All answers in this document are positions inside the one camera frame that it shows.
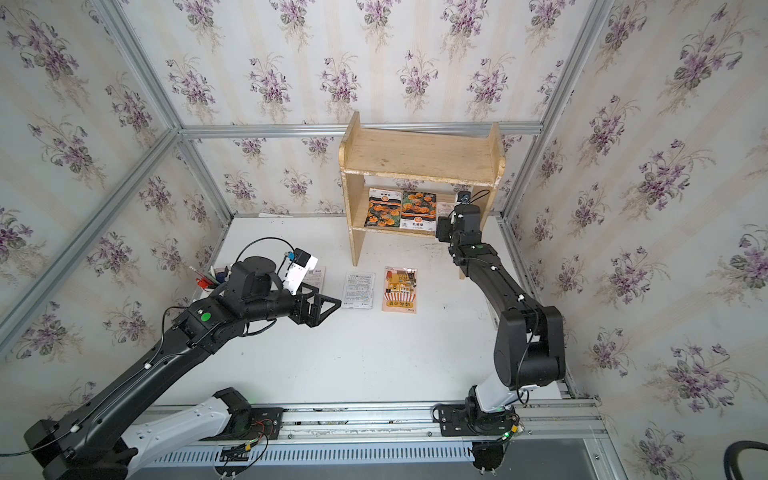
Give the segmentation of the white printed seed bag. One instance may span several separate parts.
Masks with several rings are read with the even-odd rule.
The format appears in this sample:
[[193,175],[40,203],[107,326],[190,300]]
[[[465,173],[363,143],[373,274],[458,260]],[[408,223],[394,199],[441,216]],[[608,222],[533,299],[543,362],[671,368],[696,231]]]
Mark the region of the white printed seed bag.
[[450,218],[456,207],[455,202],[442,202],[436,204],[436,218]]

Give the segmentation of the white barcode seed bag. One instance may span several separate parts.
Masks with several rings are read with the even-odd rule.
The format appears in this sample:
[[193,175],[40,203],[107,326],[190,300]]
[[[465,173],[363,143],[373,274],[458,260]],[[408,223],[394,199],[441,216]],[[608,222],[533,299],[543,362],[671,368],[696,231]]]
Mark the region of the white barcode seed bag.
[[323,285],[324,285],[324,279],[325,279],[325,272],[326,272],[326,269],[322,266],[309,270],[306,273],[303,279],[303,282],[312,287],[316,287],[319,291],[322,291]]

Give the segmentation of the small white seed bag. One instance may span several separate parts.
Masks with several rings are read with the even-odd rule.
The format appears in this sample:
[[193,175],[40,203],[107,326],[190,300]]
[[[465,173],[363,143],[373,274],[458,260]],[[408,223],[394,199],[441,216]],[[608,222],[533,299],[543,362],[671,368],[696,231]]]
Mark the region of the small white seed bag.
[[348,272],[343,288],[343,309],[369,310],[374,301],[375,274],[372,272]]

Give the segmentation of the orange marigold seed bag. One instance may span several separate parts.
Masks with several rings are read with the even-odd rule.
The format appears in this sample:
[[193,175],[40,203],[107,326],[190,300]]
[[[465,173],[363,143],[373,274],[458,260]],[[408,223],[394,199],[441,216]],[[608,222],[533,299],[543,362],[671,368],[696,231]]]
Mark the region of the orange marigold seed bag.
[[404,191],[399,227],[434,232],[437,225],[437,196],[431,192]]

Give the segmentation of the dark marigold seed bag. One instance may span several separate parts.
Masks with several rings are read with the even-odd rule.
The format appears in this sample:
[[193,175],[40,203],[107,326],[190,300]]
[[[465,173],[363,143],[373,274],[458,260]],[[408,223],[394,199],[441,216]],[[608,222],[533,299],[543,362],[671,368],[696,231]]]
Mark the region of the dark marigold seed bag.
[[365,227],[397,229],[400,226],[402,192],[370,188]]

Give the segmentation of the pink storefront seed bag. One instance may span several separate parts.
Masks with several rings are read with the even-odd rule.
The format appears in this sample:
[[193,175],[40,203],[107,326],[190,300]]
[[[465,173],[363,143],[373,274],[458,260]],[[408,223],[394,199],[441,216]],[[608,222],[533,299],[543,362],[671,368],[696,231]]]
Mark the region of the pink storefront seed bag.
[[418,271],[413,268],[386,268],[382,304],[384,312],[417,313],[417,274]]

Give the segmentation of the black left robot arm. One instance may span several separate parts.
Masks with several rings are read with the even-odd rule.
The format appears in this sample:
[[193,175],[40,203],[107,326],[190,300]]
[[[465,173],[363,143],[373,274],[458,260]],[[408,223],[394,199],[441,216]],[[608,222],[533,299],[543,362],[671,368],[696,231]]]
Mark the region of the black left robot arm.
[[290,318],[316,327],[341,306],[302,281],[290,283],[275,263],[251,256],[227,281],[183,309],[160,341],[103,391],[59,420],[42,419],[24,434],[46,479],[125,479],[142,448],[128,429],[187,372],[257,321]]

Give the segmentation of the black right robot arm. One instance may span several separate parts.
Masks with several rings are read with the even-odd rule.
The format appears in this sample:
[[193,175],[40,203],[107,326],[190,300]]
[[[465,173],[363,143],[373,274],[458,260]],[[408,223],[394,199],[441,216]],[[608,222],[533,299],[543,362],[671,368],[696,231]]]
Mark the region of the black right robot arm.
[[529,392],[562,380],[566,373],[564,319],[525,293],[504,268],[498,252],[482,240],[480,207],[458,204],[438,218],[436,238],[448,245],[453,263],[484,294],[498,319],[495,372],[470,388],[465,404],[441,418],[456,420],[449,435],[499,435],[513,424],[514,404]]

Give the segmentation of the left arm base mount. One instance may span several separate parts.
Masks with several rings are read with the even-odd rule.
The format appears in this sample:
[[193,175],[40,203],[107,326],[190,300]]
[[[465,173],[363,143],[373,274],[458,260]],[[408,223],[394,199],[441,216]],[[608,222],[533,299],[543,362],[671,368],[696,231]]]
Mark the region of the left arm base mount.
[[281,429],[285,412],[281,407],[253,406],[245,396],[233,387],[219,390],[211,399],[222,403],[228,420],[216,434],[202,438],[202,441],[256,439],[261,433],[275,440]]

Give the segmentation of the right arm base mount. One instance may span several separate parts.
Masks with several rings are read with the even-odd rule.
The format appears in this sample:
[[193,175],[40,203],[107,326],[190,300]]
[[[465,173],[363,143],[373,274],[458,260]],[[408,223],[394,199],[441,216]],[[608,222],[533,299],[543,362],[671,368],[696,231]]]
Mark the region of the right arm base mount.
[[438,424],[442,437],[493,437],[508,440],[522,428],[520,417],[513,407],[485,412],[481,409],[477,387],[472,386],[463,404],[437,403],[431,409],[431,418]]

